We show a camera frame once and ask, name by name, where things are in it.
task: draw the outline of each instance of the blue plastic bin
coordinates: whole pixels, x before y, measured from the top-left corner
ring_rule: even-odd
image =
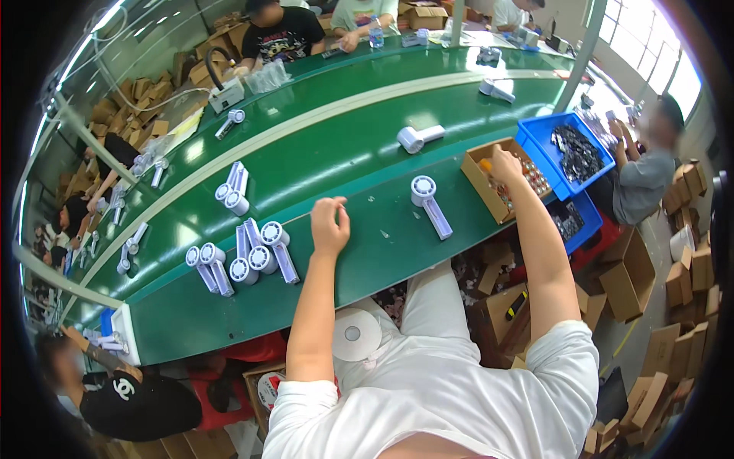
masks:
[[[603,223],[596,206],[585,191],[581,191],[571,198],[571,202],[574,203],[576,210],[578,210],[581,218],[584,219],[584,226],[582,226],[581,230],[566,242],[566,254],[568,255],[589,240],[591,236],[594,236],[594,233],[599,231],[599,228],[601,228]]]
[[[99,316],[100,332],[102,336],[112,335],[112,315],[115,311],[110,308],[105,308],[102,314]]]
[[[604,163],[604,167],[584,183],[579,183],[578,180],[574,180],[573,182],[568,181],[566,174],[561,168],[563,153],[551,143],[553,129],[565,124],[570,124],[585,135],[592,145],[599,150],[599,157]],[[606,174],[608,170],[614,167],[614,157],[612,157],[592,130],[574,112],[520,120],[517,122],[517,126],[519,129],[515,140],[523,147],[523,150],[530,156],[530,159],[535,162],[560,200],[565,200],[569,196],[576,196],[594,180]],[[544,156],[548,160],[541,161],[539,160],[540,156]]]

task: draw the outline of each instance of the tattooed arm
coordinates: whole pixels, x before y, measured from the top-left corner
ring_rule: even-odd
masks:
[[[87,354],[89,358],[99,363],[101,366],[104,366],[109,372],[120,370],[121,372],[125,372],[134,377],[139,383],[142,382],[142,372],[139,369],[127,364],[104,349],[96,347],[94,344],[87,341],[87,339],[84,338],[74,327],[66,328],[62,325],[61,330],[66,336],[74,340],[74,342],[79,345],[79,348],[84,354]]]

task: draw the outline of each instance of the red stool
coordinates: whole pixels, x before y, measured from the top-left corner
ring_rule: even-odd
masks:
[[[240,404],[240,409],[235,411],[228,411],[227,413],[220,413],[215,410],[214,407],[209,403],[209,398],[206,395],[206,388],[209,386],[211,381],[218,378],[218,375],[209,369],[205,370],[189,370],[189,380],[191,385],[194,386],[194,393],[201,402],[201,424],[199,429],[211,430],[224,427],[225,425],[234,424],[239,421],[247,421],[255,415],[255,411],[250,406],[250,402],[247,401],[247,390],[244,387],[244,380],[236,380],[232,382],[234,394]]]
[[[286,342],[280,332],[270,333],[219,351],[226,358],[244,362],[265,362],[286,356]]]
[[[602,225],[601,228],[599,228],[599,231],[592,236],[592,238],[595,238],[597,237],[597,234],[599,234],[599,242],[589,250],[583,250],[579,247],[571,253],[572,271],[579,271],[581,268],[588,265],[591,260],[596,258],[600,253],[612,245],[612,243],[622,234],[622,229],[619,225],[613,224],[603,212],[599,212],[599,215],[601,216]]]

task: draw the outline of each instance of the plastic bottle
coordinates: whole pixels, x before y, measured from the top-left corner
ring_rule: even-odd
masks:
[[[372,22],[369,24],[369,45],[372,48],[382,48],[385,45],[385,36],[382,33],[382,26],[377,19],[377,15],[372,15]]]

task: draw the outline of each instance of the gray shirt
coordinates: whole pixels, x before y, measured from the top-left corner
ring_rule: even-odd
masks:
[[[614,181],[614,216],[620,223],[636,225],[655,210],[673,182],[675,162],[670,151],[653,148],[629,161]]]

